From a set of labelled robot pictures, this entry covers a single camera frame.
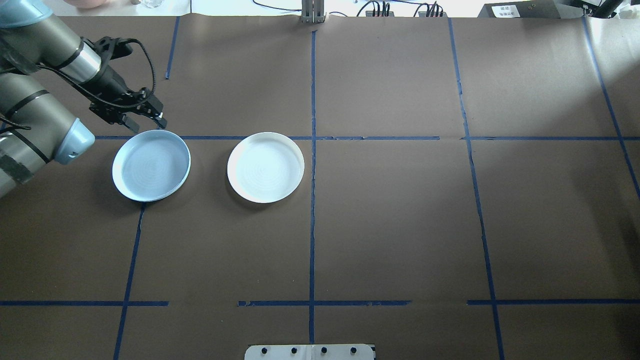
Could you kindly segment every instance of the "wire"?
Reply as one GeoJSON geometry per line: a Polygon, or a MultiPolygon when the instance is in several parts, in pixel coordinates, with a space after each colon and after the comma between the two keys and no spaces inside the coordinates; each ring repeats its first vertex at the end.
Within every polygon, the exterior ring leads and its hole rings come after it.
{"type": "Polygon", "coordinates": [[[431,7],[430,7],[430,5],[429,5],[429,4],[427,4],[427,3],[423,3],[423,4],[418,5],[418,8],[417,8],[417,9],[415,9],[415,12],[413,13],[413,17],[415,17],[416,15],[418,15],[418,10],[420,10],[420,8],[422,8],[422,7],[423,7],[423,6],[425,6],[425,5],[427,6],[427,14],[428,14],[428,13],[429,13],[429,11],[430,11],[430,9],[431,9],[431,7]]]}
{"type": "Polygon", "coordinates": [[[431,13],[429,14],[429,17],[434,17],[434,15],[438,16],[437,13],[438,13],[439,7],[440,5],[438,5],[438,1],[435,1],[433,5],[431,5],[431,13]]]}
{"type": "Polygon", "coordinates": [[[8,73],[16,71],[16,70],[18,70],[18,69],[15,68],[15,67],[10,67],[9,69],[0,70],[0,75],[8,74],[8,73]]]}
{"type": "Polygon", "coordinates": [[[252,0],[254,4],[265,7],[265,8],[269,8],[269,9],[276,9],[276,10],[284,10],[286,12],[301,12],[302,9],[283,9],[283,8],[276,8],[274,6],[269,6],[269,5],[265,5],[265,4],[260,4],[258,3],[256,0],[252,0]]]}
{"type": "Polygon", "coordinates": [[[52,67],[48,67],[45,65],[38,65],[38,68],[49,70],[51,72],[56,73],[59,77],[62,78],[62,80],[65,80],[69,85],[73,86],[73,88],[83,93],[84,96],[90,98],[93,101],[101,102],[102,104],[106,104],[108,106],[118,108],[118,109],[128,109],[128,110],[135,109],[138,106],[144,104],[147,101],[146,98],[151,97],[151,95],[153,95],[156,92],[156,70],[154,68],[154,64],[151,62],[151,57],[149,56],[147,49],[145,49],[145,46],[139,40],[136,40],[136,39],[131,39],[131,40],[132,40],[131,42],[140,45],[140,49],[142,49],[142,52],[145,53],[145,56],[147,57],[147,61],[149,62],[149,67],[151,68],[151,78],[152,78],[152,84],[153,84],[151,86],[151,91],[147,96],[145,96],[145,99],[132,105],[119,105],[106,100],[102,100],[100,97],[93,95],[89,90],[83,88],[80,84],[77,84],[72,78],[70,78],[64,72],[59,71],[58,69],[54,69],[52,67]]]}
{"type": "Polygon", "coordinates": [[[31,130],[31,126],[16,124],[13,121],[7,119],[6,117],[0,116],[0,121],[10,125],[12,129],[31,130]]]}
{"type": "Polygon", "coordinates": [[[380,3],[375,1],[375,0],[369,0],[367,1],[367,3],[365,3],[364,5],[362,5],[362,7],[360,8],[360,11],[358,12],[358,15],[356,15],[356,17],[360,16],[360,13],[362,12],[362,10],[364,10],[364,8],[368,5],[373,3],[373,12],[374,14],[376,13],[376,5],[378,5],[378,12],[380,12],[380,3]]]}

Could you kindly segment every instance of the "plate rim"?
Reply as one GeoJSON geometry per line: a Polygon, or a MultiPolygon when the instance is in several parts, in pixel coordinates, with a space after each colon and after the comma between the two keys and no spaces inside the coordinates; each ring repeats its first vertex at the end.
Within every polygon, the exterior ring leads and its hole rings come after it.
{"type": "Polygon", "coordinates": [[[190,172],[191,172],[191,151],[189,150],[187,143],[184,142],[184,140],[180,136],[178,136],[175,133],[172,133],[171,131],[164,130],[164,129],[151,129],[151,130],[143,131],[142,133],[132,136],[119,148],[118,152],[116,153],[116,156],[113,158],[113,163],[111,166],[111,179],[113,181],[113,184],[116,186],[116,189],[118,189],[118,191],[128,199],[138,201],[138,202],[152,202],[152,201],[158,201],[158,200],[164,199],[165,197],[175,193],[187,180],[187,177],[190,172]],[[188,162],[187,162],[187,169],[185,170],[184,175],[182,176],[182,179],[178,182],[178,184],[176,184],[176,186],[174,186],[170,191],[165,192],[162,195],[159,195],[157,197],[145,198],[145,197],[136,195],[133,192],[128,191],[128,188],[125,185],[124,177],[122,176],[122,170],[123,170],[122,165],[125,163],[127,159],[126,158],[127,155],[124,152],[129,150],[129,148],[133,146],[134,139],[137,138],[136,139],[137,142],[144,141],[146,136],[150,136],[149,135],[150,133],[151,134],[163,133],[166,136],[168,136],[168,138],[175,139],[177,143],[181,144],[186,150],[188,162]]]}
{"type": "Polygon", "coordinates": [[[252,135],[247,136],[246,138],[242,139],[239,143],[236,144],[236,146],[234,147],[234,149],[231,151],[231,154],[229,155],[229,159],[227,160],[227,179],[229,180],[229,183],[231,184],[231,187],[234,189],[234,191],[236,192],[236,194],[240,195],[242,198],[251,201],[251,202],[255,202],[257,204],[270,204],[272,202],[276,202],[276,201],[280,201],[286,197],[288,197],[289,195],[291,195],[294,191],[296,191],[296,189],[300,186],[300,183],[302,182],[302,178],[305,176],[305,170],[306,170],[306,164],[305,164],[305,157],[304,154],[302,153],[302,150],[300,149],[300,146],[298,146],[298,144],[296,144],[295,141],[291,140],[291,138],[289,138],[287,135],[284,134],[280,134],[280,133],[276,133],[273,131],[263,131],[261,133],[255,133],[252,135]],[[275,199],[275,200],[261,200],[257,197],[251,196],[250,194],[247,194],[246,192],[242,192],[239,191],[239,183],[235,180],[233,180],[231,178],[231,176],[229,176],[229,174],[232,173],[232,164],[231,164],[231,160],[234,159],[234,157],[237,157],[237,153],[240,151],[240,148],[243,144],[246,145],[246,143],[250,142],[251,140],[254,140],[255,138],[259,138],[261,136],[265,136],[265,135],[275,135],[275,138],[272,138],[273,140],[278,140],[284,144],[286,144],[287,146],[289,146],[291,149],[293,149],[296,153],[296,157],[298,158],[298,160],[302,165],[301,169],[300,169],[300,178],[298,179],[298,183],[296,184],[296,186],[293,187],[293,189],[287,193],[286,195],[284,195],[283,197],[279,198],[279,199],[275,199]]]}

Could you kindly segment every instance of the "black cable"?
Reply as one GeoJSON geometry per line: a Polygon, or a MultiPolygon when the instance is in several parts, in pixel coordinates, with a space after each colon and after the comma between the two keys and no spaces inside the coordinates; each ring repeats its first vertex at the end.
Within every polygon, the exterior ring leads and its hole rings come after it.
{"type": "Polygon", "coordinates": [[[16,70],[18,70],[18,69],[15,68],[15,67],[10,67],[9,69],[4,69],[4,70],[0,71],[0,75],[8,74],[8,73],[16,71],[16,70]]]}
{"type": "MultiPolygon", "coordinates": [[[[149,92],[149,94],[146,97],[151,97],[151,95],[153,95],[154,92],[156,92],[156,70],[154,68],[154,64],[151,62],[151,57],[149,56],[149,53],[147,52],[147,49],[145,49],[145,46],[139,40],[132,39],[131,42],[134,42],[135,44],[140,45],[140,49],[142,49],[142,52],[145,53],[145,56],[147,57],[147,61],[149,62],[149,67],[151,68],[151,77],[152,77],[152,84],[153,85],[151,86],[151,91],[149,92]]],[[[62,80],[65,80],[69,85],[73,86],[73,88],[75,88],[79,92],[83,93],[84,96],[90,98],[94,102],[101,102],[102,104],[106,104],[108,106],[111,106],[111,107],[114,107],[114,108],[118,108],[118,109],[131,110],[131,109],[137,108],[138,106],[144,104],[147,101],[146,99],[144,99],[144,100],[142,100],[140,102],[137,102],[135,104],[132,104],[132,105],[114,104],[112,102],[109,102],[109,101],[106,101],[106,100],[102,100],[100,97],[97,97],[96,95],[93,95],[90,91],[88,91],[87,89],[83,88],[80,84],[77,84],[72,78],[70,78],[64,72],[59,71],[58,69],[54,69],[52,67],[48,67],[48,66],[45,66],[45,65],[38,65],[38,68],[49,70],[49,71],[52,71],[52,72],[56,73],[59,77],[62,78],[62,80]]]]}
{"type": "Polygon", "coordinates": [[[376,5],[378,5],[378,11],[380,11],[380,3],[377,2],[376,0],[369,0],[367,1],[366,4],[362,5],[362,7],[360,8],[360,11],[358,12],[358,15],[356,15],[356,17],[360,16],[360,13],[362,12],[362,10],[364,10],[364,8],[368,5],[373,3],[373,12],[374,14],[376,13],[376,5]]]}
{"type": "Polygon", "coordinates": [[[433,14],[436,12],[438,8],[438,1],[435,1],[433,5],[431,5],[431,11],[427,13],[427,17],[433,17],[433,14]]]}
{"type": "Polygon", "coordinates": [[[7,119],[6,117],[0,116],[0,121],[4,122],[7,125],[10,125],[14,129],[31,130],[31,126],[16,124],[13,121],[7,119]]]}
{"type": "Polygon", "coordinates": [[[430,7],[430,5],[429,5],[429,4],[427,4],[427,3],[422,3],[422,4],[418,5],[418,8],[417,8],[417,9],[415,9],[415,12],[413,13],[413,17],[415,17],[416,15],[418,15],[418,10],[420,10],[420,8],[422,8],[422,7],[423,7],[423,6],[425,6],[425,5],[427,6],[427,14],[428,14],[428,13],[429,13],[429,10],[430,10],[430,8],[431,8],[431,7],[430,7]]]}
{"type": "Polygon", "coordinates": [[[276,9],[276,10],[284,10],[286,12],[301,12],[302,9],[283,9],[283,8],[276,8],[274,6],[269,6],[269,5],[265,5],[265,4],[260,4],[258,3],[256,0],[252,0],[254,4],[265,7],[265,8],[269,8],[269,9],[276,9]]]}
{"type": "Polygon", "coordinates": [[[22,128],[21,127],[16,127],[16,126],[9,126],[9,127],[6,127],[4,129],[0,130],[0,135],[2,135],[4,133],[8,133],[11,130],[19,130],[19,129],[22,129],[22,128]]]}

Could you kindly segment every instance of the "label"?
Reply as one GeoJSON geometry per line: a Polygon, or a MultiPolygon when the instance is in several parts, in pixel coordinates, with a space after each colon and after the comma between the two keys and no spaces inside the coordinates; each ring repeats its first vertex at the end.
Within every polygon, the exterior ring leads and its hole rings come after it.
{"type": "Polygon", "coordinates": [[[518,8],[515,5],[492,6],[495,17],[520,17],[518,8]]]}

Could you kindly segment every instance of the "black device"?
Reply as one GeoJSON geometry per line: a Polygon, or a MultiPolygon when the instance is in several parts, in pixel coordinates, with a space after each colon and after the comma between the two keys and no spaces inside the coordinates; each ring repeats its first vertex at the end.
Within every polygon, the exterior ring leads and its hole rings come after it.
{"type": "Polygon", "coordinates": [[[554,0],[518,1],[512,3],[484,4],[478,17],[526,17],[541,19],[574,19],[584,16],[584,10],[554,0]],[[515,6],[513,15],[501,16],[500,8],[515,6]]]}

